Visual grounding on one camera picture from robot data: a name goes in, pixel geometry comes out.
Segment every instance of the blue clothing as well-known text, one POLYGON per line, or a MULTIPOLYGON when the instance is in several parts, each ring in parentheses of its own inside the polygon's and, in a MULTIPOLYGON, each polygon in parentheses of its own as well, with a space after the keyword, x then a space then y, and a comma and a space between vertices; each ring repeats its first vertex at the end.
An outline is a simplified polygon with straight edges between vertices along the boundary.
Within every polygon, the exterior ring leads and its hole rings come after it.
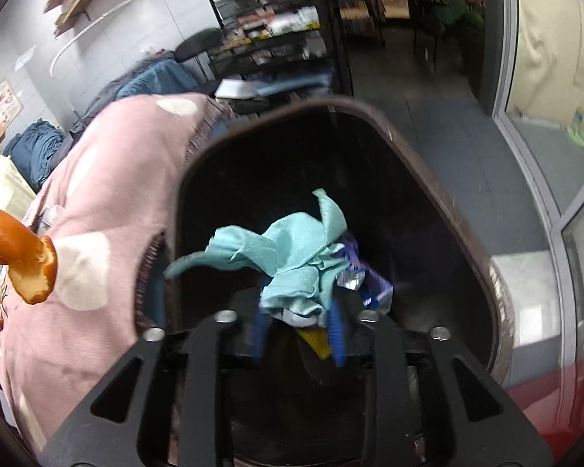
POLYGON ((7 144, 4 156, 9 156, 19 173, 35 193, 39 193, 52 172, 50 160, 60 148, 65 136, 50 123, 39 119, 7 144))
POLYGON ((184 65, 164 60, 149 66, 123 86, 116 100, 135 95, 174 95, 190 93, 199 84, 184 65))

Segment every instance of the trash bin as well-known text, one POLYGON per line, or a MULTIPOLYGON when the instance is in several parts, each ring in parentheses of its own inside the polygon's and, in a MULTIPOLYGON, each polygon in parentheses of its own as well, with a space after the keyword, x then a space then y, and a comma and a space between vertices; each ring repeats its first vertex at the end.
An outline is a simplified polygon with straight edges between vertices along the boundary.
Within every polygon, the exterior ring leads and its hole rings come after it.
MULTIPOLYGON (((394 285, 397 323, 422 332, 447 327, 501 382, 512 349, 512 309, 501 278, 422 158, 385 116, 355 99, 289 105, 204 149, 188 165, 172 207, 171 258, 203 250, 222 226, 263 233, 293 212, 319 218, 317 188, 340 206, 362 258, 394 285)), ((178 327, 235 308, 238 292, 259 282, 252 269, 188 270, 171 283, 178 327)), ((260 376, 230 378, 238 457, 263 465, 358 458, 361 377, 344 367, 321 380, 286 335, 269 337, 275 346, 260 376), (295 378, 293 388, 282 390, 295 378)))

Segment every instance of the gray floor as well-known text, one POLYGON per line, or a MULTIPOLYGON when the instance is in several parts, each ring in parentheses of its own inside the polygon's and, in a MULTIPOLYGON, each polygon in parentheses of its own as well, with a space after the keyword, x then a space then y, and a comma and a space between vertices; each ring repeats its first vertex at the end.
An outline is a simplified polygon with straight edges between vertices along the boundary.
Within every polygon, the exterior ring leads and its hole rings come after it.
POLYGON ((565 131, 512 118, 530 146, 561 212, 584 185, 584 147, 572 143, 565 131))
POLYGON ((433 73, 423 41, 421 59, 413 56, 412 31, 385 34, 386 49, 349 46, 355 96, 383 110, 417 149, 490 255, 548 249, 512 152, 459 73, 458 46, 440 45, 433 73))

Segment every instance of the teal cloth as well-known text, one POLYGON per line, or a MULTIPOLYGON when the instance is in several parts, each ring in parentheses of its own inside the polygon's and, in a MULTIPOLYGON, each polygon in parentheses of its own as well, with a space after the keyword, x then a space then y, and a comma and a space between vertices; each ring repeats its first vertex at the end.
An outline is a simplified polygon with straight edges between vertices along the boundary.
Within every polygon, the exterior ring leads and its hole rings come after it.
POLYGON ((219 228, 205 251, 171 263, 166 277, 198 265, 261 270, 272 277, 260 296, 264 313, 293 326, 326 326, 333 283, 348 266, 347 260, 335 256, 344 247, 335 241, 346 231, 346 219, 324 190, 314 195, 321 221, 297 212, 275 221, 262 235, 239 226, 219 228))

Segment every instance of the silver screw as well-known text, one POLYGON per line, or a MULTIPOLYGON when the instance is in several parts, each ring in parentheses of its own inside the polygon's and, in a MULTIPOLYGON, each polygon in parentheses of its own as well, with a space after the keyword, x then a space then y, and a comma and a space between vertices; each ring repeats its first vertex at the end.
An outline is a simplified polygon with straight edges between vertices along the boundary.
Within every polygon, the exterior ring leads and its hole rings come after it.
POLYGON ((450 330, 445 326, 436 326, 430 331, 430 336, 436 341, 446 341, 452 335, 450 334, 450 330))
POLYGON ((217 323, 233 323, 238 319, 238 315, 235 311, 219 311, 214 315, 214 319, 217 323))
POLYGON ((164 339, 164 330, 161 328, 150 328, 145 330, 145 333, 142 335, 146 341, 149 342, 159 342, 164 339))
POLYGON ((361 321, 361 323, 376 323, 378 321, 378 312, 377 311, 361 311, 357 315, 357 319, 361 321))

